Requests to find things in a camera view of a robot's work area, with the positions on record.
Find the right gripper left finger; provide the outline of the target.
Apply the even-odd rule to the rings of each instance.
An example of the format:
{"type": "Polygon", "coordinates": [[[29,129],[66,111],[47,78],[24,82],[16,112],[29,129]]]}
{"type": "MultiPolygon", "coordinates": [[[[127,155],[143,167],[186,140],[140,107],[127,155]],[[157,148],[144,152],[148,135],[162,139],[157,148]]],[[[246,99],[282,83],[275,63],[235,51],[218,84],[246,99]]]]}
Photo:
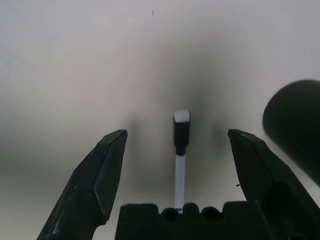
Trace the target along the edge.
{"type": "Polygon", "coordinates": [[[105,135],[73,171],[39,240],[91,240],[109,220],[119,187],[128,132],[105,135]]]}

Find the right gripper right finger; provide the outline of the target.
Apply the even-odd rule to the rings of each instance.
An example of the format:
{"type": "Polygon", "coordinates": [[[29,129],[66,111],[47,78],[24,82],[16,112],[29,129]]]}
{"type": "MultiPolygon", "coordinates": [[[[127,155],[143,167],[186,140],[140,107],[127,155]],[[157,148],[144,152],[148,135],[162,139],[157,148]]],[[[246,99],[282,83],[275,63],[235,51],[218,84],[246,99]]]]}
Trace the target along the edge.
{"type": "Polygon", "coordinates": [[[240,187],[246,200],[259,203],[279,240],[318,240],[320,208],[292,172],[254,134],[228,131],[240,187]]]}

